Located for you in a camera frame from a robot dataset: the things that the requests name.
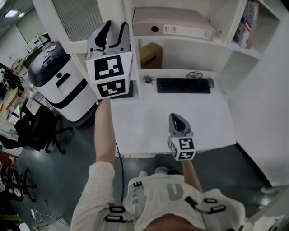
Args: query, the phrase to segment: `sneaker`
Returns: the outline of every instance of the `sneaker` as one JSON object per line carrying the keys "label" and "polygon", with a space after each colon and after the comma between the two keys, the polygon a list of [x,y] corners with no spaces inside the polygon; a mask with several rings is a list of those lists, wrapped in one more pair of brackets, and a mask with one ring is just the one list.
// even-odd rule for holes
{"label": "sneaker", "polygon": [[155,170],[154,170],[154,173],[155,174],[167,174],[169,171],[168,168],[165,168],[165,167],[157,167]]}
{"label": "sneaker", "polygon": [[148,176],[148,172],[145,170],[140,171],[139,177]]}

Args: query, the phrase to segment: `ceiling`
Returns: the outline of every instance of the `ceiling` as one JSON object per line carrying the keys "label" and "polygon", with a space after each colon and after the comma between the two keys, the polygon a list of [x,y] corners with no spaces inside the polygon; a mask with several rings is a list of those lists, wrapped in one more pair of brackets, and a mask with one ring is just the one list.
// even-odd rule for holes
{"label": "ceiling", "polygon": [[[21,19],[18,18],[21,12],[28,13],[33,8],[32,0],[7,0],[4,7],[0,9],[0,38]],[[18,10],[17,14],[12,18],[4,18],[4,15],[11,9]]]}

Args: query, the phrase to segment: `white t-shirt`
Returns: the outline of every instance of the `white t-shirt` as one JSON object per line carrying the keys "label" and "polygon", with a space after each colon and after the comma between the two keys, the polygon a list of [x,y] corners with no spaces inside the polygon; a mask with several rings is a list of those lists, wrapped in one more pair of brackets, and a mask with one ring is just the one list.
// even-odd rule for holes
{"label": "white t-shirt", "polygon": [[[99,230],[97,226],[101,224],[96,222],[99,212],[113,205],[114,174],[113,166],[106,162],[97,162],[90,167],[89,180],[72,217],[72,231]],[[136,177],[129,182],[129,186],[139,181],[144,187],[146,201],[142,214],[133,221],[135,231],[144,230],[154,219],[165,214],[180,216],[194,227],[205,229],[202,216],[185,201],[188,196],[197,203],[201,203],[204,198],[226,200],[226,206],[233,211],[231,217],[234,226],[239,227],[245,219],[245,208],[241,203],[225,197],[218,189],[202,194],[186,184],[182,175]],[[135,214],[136,203],[132,192],[126,196],[123,205],[130,214]]]}

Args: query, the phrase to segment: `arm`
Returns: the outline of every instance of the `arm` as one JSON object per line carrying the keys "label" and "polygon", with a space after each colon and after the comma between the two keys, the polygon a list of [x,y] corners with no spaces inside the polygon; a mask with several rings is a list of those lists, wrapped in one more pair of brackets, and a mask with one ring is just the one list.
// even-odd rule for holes
{"label": "arm", "polygon": [[182,170],[185,177],[185,183],[193,186],[196,190],[203,193],[202,186],[199,182],[195,169],[193,167],[193,163],[191,160],[182,161]]}
{"label": "arm", "polygon": [[94,143],[97,162],[90,166],[89,180],[73,213],[71,231],[98,230],[103,221],[99,213],[114,202],[115,136],[109,99],[102,100],[96,110]]}

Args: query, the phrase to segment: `computer mouse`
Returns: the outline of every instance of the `computer mouse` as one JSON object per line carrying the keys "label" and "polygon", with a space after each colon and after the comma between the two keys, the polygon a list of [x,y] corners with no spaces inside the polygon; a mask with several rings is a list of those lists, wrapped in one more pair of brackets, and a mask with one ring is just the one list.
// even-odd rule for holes
{"label": "computer mouse", "polygon": [[214,88],[214,87],[215,87],[215,84],[214,84],[213,79],[207,78],[207,80],[208,80],[209,87],[210,87],[210,88]]}

